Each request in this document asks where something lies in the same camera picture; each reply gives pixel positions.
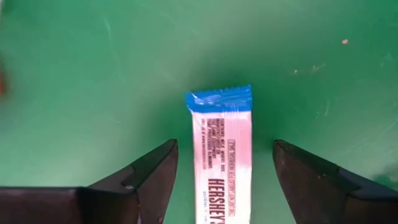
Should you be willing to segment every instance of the green table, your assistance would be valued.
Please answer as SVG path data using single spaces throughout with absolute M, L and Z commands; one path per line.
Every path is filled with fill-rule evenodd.
M 88 185 L 178 138 L 165 222 L 194 223 L 183 93 L 251 83 L 252 223 L 293 223 L 277 138 L 398 187 L 397 40 L 395 0 L 5 0 L 0 184 Z

